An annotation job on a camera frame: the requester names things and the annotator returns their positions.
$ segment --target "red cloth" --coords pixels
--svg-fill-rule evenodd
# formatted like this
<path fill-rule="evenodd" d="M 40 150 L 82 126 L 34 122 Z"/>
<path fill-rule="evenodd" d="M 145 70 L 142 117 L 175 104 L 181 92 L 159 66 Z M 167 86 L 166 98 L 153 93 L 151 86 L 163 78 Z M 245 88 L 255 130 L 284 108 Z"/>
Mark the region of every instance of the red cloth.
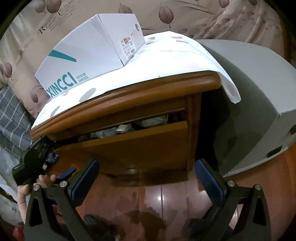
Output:
<path fill-rule="evenodd" d="M 15 226 L 15 229 L 13 230 L 13 236 L 17 241 L 25 241 L 25 226 Z"/>

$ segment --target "open drawer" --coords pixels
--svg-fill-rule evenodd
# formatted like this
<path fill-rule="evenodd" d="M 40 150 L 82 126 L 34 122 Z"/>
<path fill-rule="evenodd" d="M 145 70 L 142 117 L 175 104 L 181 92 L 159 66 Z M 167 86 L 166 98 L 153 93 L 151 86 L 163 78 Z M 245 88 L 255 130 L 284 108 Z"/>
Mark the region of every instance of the open drawer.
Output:
<path fill-rule="evenodd" d="M 186 169 L 188 126 L 181 121 L 58 148 L 60 156 L 86 155 L 100 161 L 105 174 L 122 175 Z"/>

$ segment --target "gray storage box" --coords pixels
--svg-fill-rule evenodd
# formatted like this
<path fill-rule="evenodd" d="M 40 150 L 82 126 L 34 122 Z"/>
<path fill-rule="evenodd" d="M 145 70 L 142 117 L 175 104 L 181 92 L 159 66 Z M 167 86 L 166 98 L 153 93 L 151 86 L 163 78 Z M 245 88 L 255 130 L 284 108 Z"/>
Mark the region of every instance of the gray storage box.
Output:
<path fill-rule="evenodd" d="M 198 42 L 226 70 L 242 98 L 233 104 L 221 89 L 205 95 L 220 173 L 233 175 L 284 152 L 296 139 L 296 69 L 262 46 Z"/>

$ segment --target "white sticker label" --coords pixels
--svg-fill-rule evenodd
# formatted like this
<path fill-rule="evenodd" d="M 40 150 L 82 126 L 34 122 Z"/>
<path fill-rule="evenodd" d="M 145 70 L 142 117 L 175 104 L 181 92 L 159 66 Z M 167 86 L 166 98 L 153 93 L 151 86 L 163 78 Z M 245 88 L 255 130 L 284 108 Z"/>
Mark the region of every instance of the white sticker label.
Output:
<path fill-rule="evenodd" d="M 131 40 L 131 37 L 126 37 L 123 40 L 120 41 L 121 49 L 126 56 L 127 59 L 130 59 L 134 52 L 135 52 L 135 45 L 133 44 L 133 41 Z"/>

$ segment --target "metal screw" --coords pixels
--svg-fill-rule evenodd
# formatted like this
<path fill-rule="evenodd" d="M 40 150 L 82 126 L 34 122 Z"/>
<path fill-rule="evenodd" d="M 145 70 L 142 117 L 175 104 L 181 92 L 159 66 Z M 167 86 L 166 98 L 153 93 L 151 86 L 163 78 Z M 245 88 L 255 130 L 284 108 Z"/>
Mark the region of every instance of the metal screw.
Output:
<path fill-rule="evenodd" d="M 35 186 L 33 187 L 33 190 L 34 190 L 34 191 L 37 191 L 37 190 L 39 189 L 39 187 L 40 187 L 39 185 L 35 185 Z"/>
<path fill-rule="evenodd" d="M 234 187 L 235 186 L 235 182 L 234 181 L 228 181 L 227 184 L 230 187 Z"/>
<path fill-rule="evenodd" d="M 68 183 L 67 183 L 66 181 L 62 181 L 62 182 L 59 184 L 59 186 L 63 188 L 63 187 L 65 187 L 65 186 L 67 186 L 67 184 L 68 184 Z"/>
<path fill-rule="evenodd" d="M 261 190 L 261 186 L 260 186 L 259 184 L 256 184 L 256 185 L 255 185 L 255 188 L 256 188 L 258 191 Z"/>

